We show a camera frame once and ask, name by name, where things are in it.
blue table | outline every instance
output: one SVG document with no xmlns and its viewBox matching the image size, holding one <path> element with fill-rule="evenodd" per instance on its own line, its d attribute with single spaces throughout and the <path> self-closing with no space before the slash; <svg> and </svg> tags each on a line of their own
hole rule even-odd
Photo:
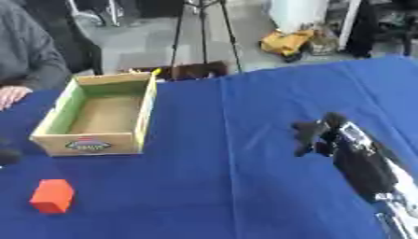
<svg viewBox="0 0 418 239">
<path fill-rule="evenodd" d="M 27 136 L 57 93 L 34 93 L 0 113 L 0 137 L 25 154 L 0 172 L 0 237 L 384 238 L 330 159 L 293 156 L 290 124 L 341 112 L 417 174 L 417 76 L 387 57 L 160 84 L 140 156 L 45 156 Z M 28 204 L 43 178 L 76 189 L 67 214 Z"/>
</svg>

open cardboard box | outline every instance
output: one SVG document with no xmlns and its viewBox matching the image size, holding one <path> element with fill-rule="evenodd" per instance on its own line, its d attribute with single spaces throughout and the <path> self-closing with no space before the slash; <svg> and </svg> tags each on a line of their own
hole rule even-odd
<svg viewBox="0 0 418 239">
<path fill-rule="evenodd" d="M 50 156 L 140 153 L 156 94 L 150 73 L 74 78 L 31 140 Z"/>
</svg>

gray floor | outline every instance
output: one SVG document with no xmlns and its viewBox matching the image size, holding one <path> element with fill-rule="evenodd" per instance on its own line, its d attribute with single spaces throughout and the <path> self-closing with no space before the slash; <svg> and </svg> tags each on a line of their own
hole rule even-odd
<svg viewBox="0 0 418 239">
<path fill-rule="evenodd" d="M 274 29 L 266 11 L 266 0 L 230 0 L 230 20 L 238 40 L 239 54 L 244 71 L 289 66 L 280 57 L 268 54 L 258 48 L 258 41 Z M 104 70 L 108 74 L 134 66 L 152 67 L 168 65 L 172 55 L 172 44 L 176 19 L 148 20 L 136 27 L 96 27 L 81 20 L 79 23 L 86 34 L 104 50 Z M 219 6 L 208 9 L 208 49 L 210 60 L 229 63 L 230 72 L 236 72 L 236 65 Z M 401 52 L 396 43 L 379 44 L 373 56 Z M 352 59 L 336 54 L 314 57 L 305 54 L 300 62 L 326 63 Z M 200 63 L 202 61 L 200 22 L 190 10 L 184 18 L 177 64 Z"/>
</svg>

red cube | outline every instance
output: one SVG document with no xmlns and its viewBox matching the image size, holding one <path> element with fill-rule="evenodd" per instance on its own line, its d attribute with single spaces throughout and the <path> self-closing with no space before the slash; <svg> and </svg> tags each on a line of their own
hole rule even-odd
<svg viewBox="0 0 418 239">
<path fill-rule="evenodd" d="M 61 214 L 67 211 L 73 196 L 73 188 L 64 179 L 43 179 L 30 203 L 41 213 Z"/>
</svg>

white cabinet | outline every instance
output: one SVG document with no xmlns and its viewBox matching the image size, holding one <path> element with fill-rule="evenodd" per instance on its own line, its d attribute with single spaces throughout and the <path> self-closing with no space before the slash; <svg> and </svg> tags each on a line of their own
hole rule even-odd
<svg viewBox="0 0 418 239">
<path fill-rule="evenodd" d="M 285 33 L 299 30 L 303 23 L 323 21 L 328 0 L 272 0 L 270 15 Z"/>
</svg>

